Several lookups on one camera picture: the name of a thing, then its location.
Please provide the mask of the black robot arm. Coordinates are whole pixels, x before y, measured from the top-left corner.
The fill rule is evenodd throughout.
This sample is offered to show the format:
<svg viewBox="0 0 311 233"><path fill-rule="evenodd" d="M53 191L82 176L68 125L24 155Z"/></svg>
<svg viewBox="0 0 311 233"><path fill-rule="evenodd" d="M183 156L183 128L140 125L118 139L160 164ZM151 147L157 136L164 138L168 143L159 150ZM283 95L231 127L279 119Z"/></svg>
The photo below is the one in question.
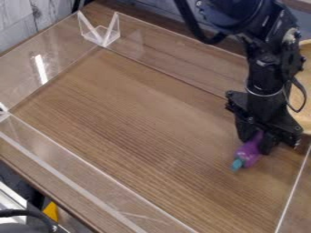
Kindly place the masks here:
<svg viewBox="0 0 311 233"><path fill-rule="evenodd" d="M280 0L173 0L193 37L205 45L233 36L244 46L248 77L243 92L225 92L225 108L235 114L244 142L261 133L261 154L283 143L296 147L303 127L291 116L291 90L304 90L296 74L304 70L297 19Z"/></svg>

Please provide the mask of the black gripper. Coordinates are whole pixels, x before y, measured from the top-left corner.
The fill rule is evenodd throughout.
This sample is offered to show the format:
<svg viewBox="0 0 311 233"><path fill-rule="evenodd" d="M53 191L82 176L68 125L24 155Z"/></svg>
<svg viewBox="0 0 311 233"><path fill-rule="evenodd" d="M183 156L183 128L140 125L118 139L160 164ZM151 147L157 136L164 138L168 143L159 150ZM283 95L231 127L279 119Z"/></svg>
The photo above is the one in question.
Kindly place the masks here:
<svg viewBox="0 0 311 233"><path fill-rule="evenodd" d="M259 144L263 155L271 153L277 143L296 147L301 142L303 126L287 108L287 89L272 95L257 95L249 90L225 92L225 108L235 115L236 134L241 142L251 140L259 130L264 132Z"/></svg>

